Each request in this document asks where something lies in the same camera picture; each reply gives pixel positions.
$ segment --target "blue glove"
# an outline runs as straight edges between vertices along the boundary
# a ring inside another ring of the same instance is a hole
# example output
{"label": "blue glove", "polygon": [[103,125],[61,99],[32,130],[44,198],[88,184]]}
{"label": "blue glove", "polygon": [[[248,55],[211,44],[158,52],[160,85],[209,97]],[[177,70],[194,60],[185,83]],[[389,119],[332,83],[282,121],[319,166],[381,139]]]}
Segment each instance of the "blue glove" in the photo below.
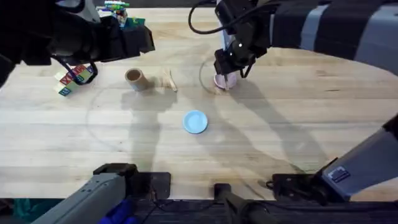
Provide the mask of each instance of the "blue glove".
{"label": "blue glove", "polygon": [[129,217],[132,213],[132,201],[123,200],[114,207],[98,224],[137,224],[136,217]]}

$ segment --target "blue plate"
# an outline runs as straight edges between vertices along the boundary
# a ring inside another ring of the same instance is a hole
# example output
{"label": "blue plate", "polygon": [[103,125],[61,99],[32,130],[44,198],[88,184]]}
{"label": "blue plate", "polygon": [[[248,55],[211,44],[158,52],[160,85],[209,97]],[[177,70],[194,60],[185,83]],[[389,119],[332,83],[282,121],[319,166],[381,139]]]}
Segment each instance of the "blue plate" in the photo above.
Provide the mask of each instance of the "blue plate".
{"label": "blue plate", "polygon": [[207,128],[206,115],[198,110],[189,111],[185,116],[182,124],[189,133],[199,134]]}

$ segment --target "wooden table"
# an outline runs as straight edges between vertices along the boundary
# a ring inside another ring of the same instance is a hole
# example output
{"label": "wooden table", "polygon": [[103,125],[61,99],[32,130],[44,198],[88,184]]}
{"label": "wooden table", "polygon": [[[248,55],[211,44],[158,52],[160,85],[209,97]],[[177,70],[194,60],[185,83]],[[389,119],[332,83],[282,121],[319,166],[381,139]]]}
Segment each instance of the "wooden table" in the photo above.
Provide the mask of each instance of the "wooden table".
{"label": "wooden table", "polygon": [[[62,70],[19,66],[0,91],[0,198],[67,197],[104,163],[172,174],[172,198],[211,198],[228,182],[245,198],[272,199],[257,181],[273,173],[315,172],[375,132],[398,111],[398,78],[378,68],[303,50],[271,49],[247,80],[225,93],[213,84],[221,37],[196,35],[188,9],[130,9],[144,17],[156,51],[99,63],[95,81],[57,95]],[[213,9],[194,15],[218,25]],[[135,93],[124,72],[140,68],[157,88]],[[172,71],[174,93],[162,73]],[[198,135],[182,128],[189,110],[210,121]],[[398,198],[398,180],[354,200]]]}

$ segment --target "cardboard tube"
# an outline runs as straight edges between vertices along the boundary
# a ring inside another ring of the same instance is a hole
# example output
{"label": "cardboard tube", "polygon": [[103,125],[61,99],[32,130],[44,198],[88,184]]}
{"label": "cardboard tube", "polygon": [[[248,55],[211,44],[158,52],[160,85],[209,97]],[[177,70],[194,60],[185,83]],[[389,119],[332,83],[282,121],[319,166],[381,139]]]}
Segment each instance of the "cardboard tube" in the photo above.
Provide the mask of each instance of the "cardboard tube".
{"label": "cardboard tube", "polygon": [[148,87],[148,80],[138,68],[129,69],[125,74],[126,81],[131,85],[133,90],[142,91]]}

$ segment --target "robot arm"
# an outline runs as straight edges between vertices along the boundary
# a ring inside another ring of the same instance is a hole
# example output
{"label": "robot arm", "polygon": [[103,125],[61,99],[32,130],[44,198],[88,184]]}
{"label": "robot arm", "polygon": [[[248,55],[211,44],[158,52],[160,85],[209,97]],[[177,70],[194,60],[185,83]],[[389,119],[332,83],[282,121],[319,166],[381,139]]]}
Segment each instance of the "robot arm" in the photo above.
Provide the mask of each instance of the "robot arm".
{"label": "robot arm", "polygon": [[[216,71],[226,75],[240,70],[246,78],[269,47],[284,47],[355,60],[398,75],[398,4],[383,3],[271,0],[257,6],[257,1],[222,0],[216,15],[227,27],[227,41],[225,49],[215,52]],[[245,16],[248,11],[256,13]],[[277,200],[345,202],[367,187],[397,177],[397,161],[398,115],[316,174],[274,174],[270,189]]]}
{"label": "robot arm", "polygon": [[167,172],[138,172],[134,164],[105,164],[93,177],[33,224],[99,223],[125,198],[167,199],[171,175]]}
{"label": "robot arm", "polygon": [[305,49],[374,65],[398,74],[398,4],[388,1],[222,0],[216,7],[226,25],[251,9],[255,16],[226,29],[225,50],[218,50],[218,73],[243,69],[269,47]]}
{"label": "robot arm", "polygon": [[121,29],[114,17],[100,18],[91,0],[4,0],[0,25],[0,87],[21,61],[50,65],[55,58],[68,69],[155,50],[146,26]]}

